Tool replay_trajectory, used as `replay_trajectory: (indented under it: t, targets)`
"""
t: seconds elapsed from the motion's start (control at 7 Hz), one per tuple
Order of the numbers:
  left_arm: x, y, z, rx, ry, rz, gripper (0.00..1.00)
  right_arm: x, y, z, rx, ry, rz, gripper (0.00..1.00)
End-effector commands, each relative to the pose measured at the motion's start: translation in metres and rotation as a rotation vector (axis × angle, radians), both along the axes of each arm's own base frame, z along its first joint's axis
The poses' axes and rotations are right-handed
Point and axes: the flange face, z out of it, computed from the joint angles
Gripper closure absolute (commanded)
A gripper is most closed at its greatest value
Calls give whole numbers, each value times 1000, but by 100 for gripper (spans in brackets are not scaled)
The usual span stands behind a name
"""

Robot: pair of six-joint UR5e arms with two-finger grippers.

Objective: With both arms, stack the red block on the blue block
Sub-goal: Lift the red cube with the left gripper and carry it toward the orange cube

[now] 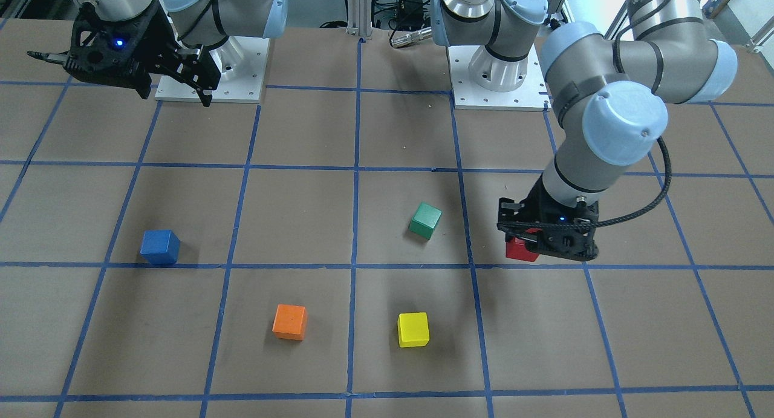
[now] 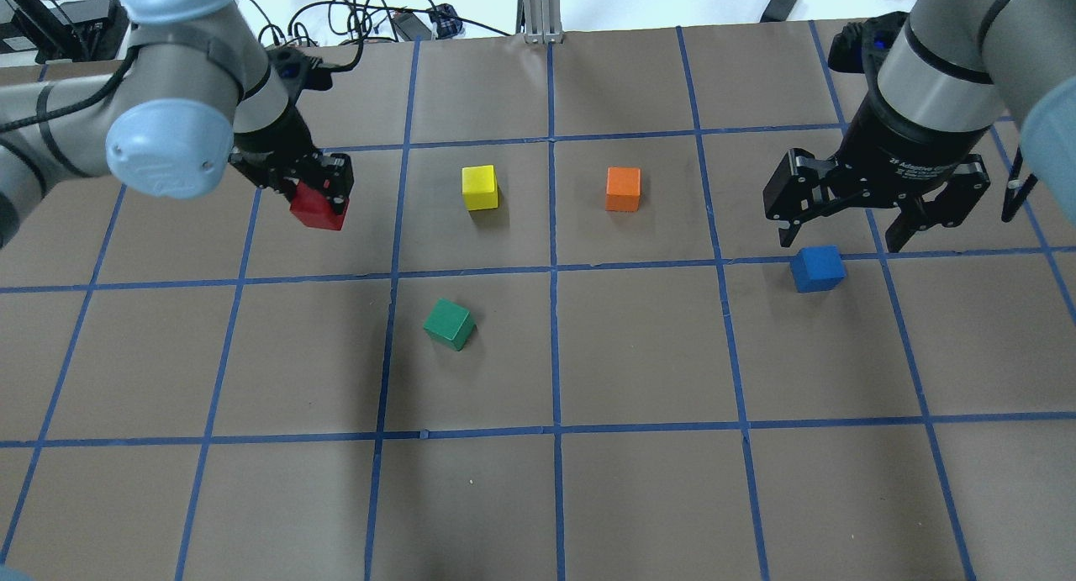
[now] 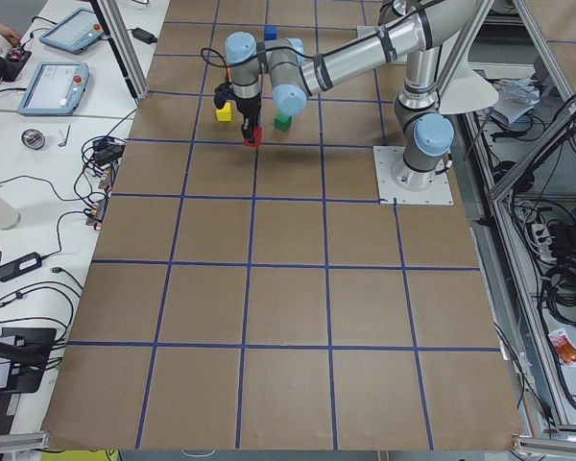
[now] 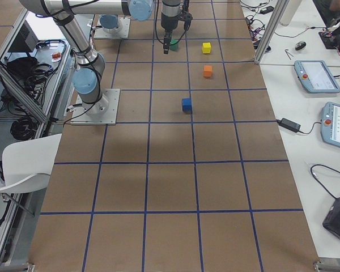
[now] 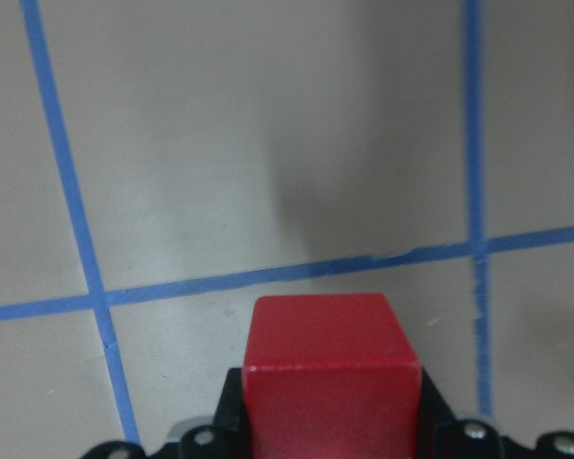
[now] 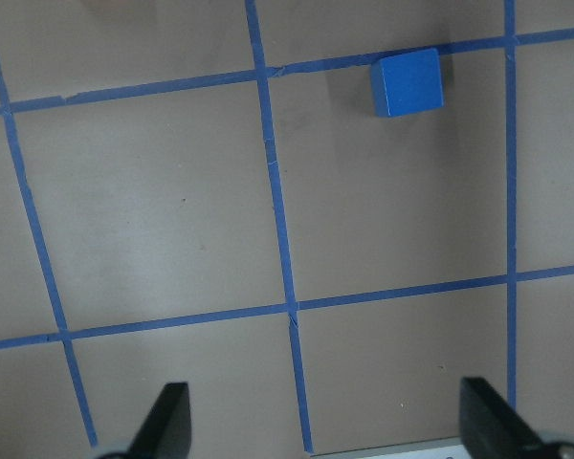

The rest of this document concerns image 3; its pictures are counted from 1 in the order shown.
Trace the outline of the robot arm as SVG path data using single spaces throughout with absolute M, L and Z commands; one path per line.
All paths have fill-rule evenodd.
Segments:
M 225 42 L 227 97 L 243 116 L 245 145 L 256 147 L 261 141 L 262 76 L 270 79 L 276 108 L 295 116 L 305 109 L 309 97 L 405 57 L 406 73 L 395 114 L 406 146 L 393 163 L 391 175 L 404 190 L 425 190 L 454 138 L 452 124 L 436 107 L 441 48 L 468 25 L 479 6 L 477 1 L 410 1 L 403 15 L 382 13 L 368 34 L 311 57 L 303 54 L 295 38 L 259 41 L 246 32 L 229 35 Z

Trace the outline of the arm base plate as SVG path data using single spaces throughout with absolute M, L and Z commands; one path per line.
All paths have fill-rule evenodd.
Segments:
M 374 146 L 378 201 L 383 205 L 452 206 L 453 197 L 442 160 L 430 172 L 410 170 L 403 146 Z

